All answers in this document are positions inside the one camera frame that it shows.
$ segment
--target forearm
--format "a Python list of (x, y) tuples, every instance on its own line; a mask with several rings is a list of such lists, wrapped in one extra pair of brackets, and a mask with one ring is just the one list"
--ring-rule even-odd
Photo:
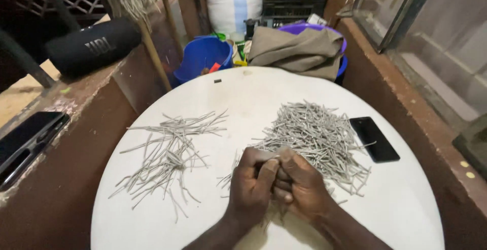
[(338, 205), (312, 224), (335, 249), (392, 250)]
[(228, 250), (242, 239), (248, 230), (225, 216), (214, 226), (204, 232), (195, 241), (184, 247), (184, 250)]

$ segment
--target jbl logo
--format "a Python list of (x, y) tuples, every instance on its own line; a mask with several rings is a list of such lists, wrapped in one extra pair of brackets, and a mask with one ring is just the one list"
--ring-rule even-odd
[(116, 48), (114, 46), (111, 46), (105, 37), (86, 43), (85, 46), (88, 47), (90, 52), (93, 53), (95, 56), (105, 54), (106, 52), (115, 50)]

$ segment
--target hand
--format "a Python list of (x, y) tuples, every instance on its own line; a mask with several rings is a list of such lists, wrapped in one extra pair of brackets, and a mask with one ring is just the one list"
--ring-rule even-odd
[(289, 147), (280, 148), (277, 157), (284, 173), (279, 172), (274, 187), (277, 200), (289, 203), (289, 191), (294, 200), (289, 204), (289, 210), (303, 220), (313, 223), (317, 218), (326, 216), (331, 206), (336, 202), (328, 194), (323, 177), (308, 161), (296, 154)]
[(233, 171), (230, 200), (223, 218), (227, 222), (238, 222), (246, 231), (264, 218), (279, 169), (279, 161), (266, 154), (247, 147)]

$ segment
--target gray cloth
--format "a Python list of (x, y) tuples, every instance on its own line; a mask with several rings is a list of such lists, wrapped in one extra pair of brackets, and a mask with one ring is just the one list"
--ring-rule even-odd
[(247, 56), (250, 66), (273, 66), (334, 81), (343, 37), (334, 31), (305, 29), (299, 35), (258, 27)]

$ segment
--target black plastic crate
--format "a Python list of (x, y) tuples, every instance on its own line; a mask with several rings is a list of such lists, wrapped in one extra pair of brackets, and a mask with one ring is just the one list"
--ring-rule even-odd
[(309, 15), (323, 16), (326, 0), (264, 0), (262, 25), (272, 28), (306, 20)]

